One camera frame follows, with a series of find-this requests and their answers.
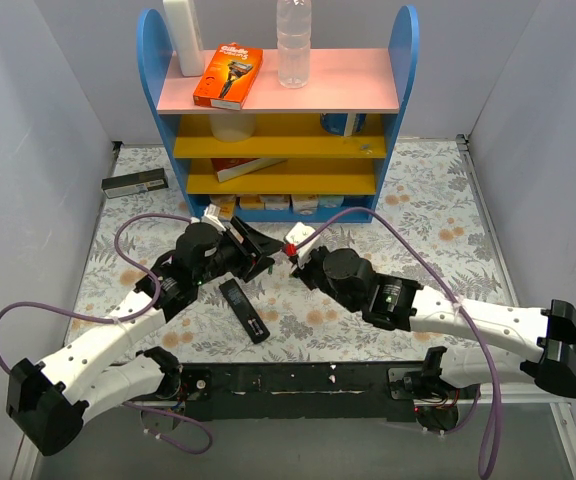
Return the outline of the black tv remote control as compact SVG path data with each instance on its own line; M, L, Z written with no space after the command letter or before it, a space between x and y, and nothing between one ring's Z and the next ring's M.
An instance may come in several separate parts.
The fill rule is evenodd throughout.
M254 344L267 340L270 332L235 279L219 286L219 290Z

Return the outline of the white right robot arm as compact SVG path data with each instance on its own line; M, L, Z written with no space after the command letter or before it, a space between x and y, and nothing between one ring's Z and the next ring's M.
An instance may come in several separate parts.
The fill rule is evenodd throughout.
M473 350L432 348L421 383L432 397L454 388L490 383L532 383L576 399L576 308L552 300L547 308L521 308L452 300L416 280L376 272L351 248L284 249L293 277L319 290L370 325L387 331L438 333L478 342Z

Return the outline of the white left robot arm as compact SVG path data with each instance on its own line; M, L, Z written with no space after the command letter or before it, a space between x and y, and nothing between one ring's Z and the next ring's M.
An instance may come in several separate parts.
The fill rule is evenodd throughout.
M173 354L153 347L123 366L115 361L196 301L200 286L226 274L248 282L282 247L239 218L227 227L208 219L189 224L100 325L37 363L22 359L11 368L7 414L51 456L109 409L145 395L175 397L182 367Z

